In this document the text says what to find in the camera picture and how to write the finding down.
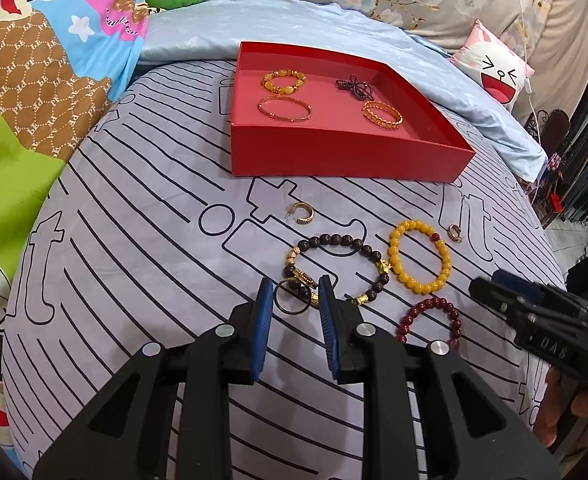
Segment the right hand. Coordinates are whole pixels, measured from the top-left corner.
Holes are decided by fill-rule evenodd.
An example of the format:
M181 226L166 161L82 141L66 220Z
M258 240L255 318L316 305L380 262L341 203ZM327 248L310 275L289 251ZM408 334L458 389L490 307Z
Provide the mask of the right hand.
M556 440L556 426L564 411L560 380L561 373L550 367L546 377L546 391L535 420L533 433L546 448ZM588 390L574 397L572 413L578 418L588 420ZM588 448L588 426L578 438L573 451L582 451L585 448Z

